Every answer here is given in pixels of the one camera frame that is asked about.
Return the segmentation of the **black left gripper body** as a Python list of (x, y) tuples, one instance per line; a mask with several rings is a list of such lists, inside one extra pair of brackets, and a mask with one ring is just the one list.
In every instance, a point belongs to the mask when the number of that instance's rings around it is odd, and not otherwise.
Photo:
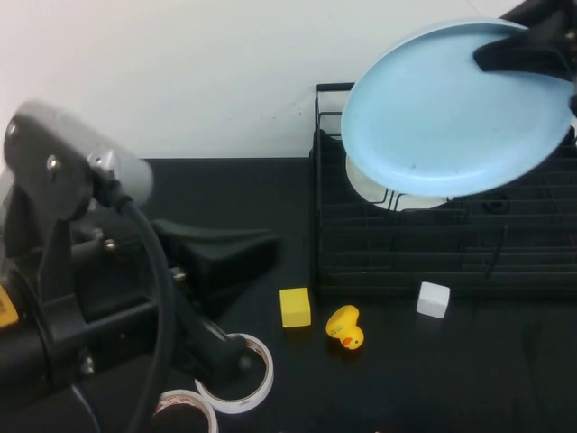
[(118, 219), (101, 231), (56, 221), (42, 236), (41, 326), (53, 389), (72, 384), (89, 360), (120, 363), (105, 339), (135, 332), (148, 344), (156, 328), (158, 297), (142, 237)]

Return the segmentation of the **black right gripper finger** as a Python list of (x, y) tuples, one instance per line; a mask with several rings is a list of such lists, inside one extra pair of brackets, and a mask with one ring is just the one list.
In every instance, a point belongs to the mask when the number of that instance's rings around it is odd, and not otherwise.
[(500, 18), (525, 27), (535, 26), (549, 18), (563, 6), (560, 0), (526, 0), (504, 13)]
[(484, 72), (527, 72), (576, 80), (576, 35), (525, 30), (478, 48), (473, 59)]

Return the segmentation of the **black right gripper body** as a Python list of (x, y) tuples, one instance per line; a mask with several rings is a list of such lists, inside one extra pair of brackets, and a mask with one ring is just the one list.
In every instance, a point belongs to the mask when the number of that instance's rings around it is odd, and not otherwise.
[(547, 57), (576, 58), (576, 2), (544, 0), (540, 41)]

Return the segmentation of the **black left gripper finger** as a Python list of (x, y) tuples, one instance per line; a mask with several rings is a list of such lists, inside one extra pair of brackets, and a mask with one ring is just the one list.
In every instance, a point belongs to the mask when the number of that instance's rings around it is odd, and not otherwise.
[(188, 296), (209, 312), (229, 308), (279, 261), (280, 239), (267, 229), (209, 229), (157, 219), (152, 227)]
[(179, 313), (179, 370), (215, 396), (241, 399), (256, 391), (266, 374), (263, 358), (243, 336), (229, 336), (209, 318)]

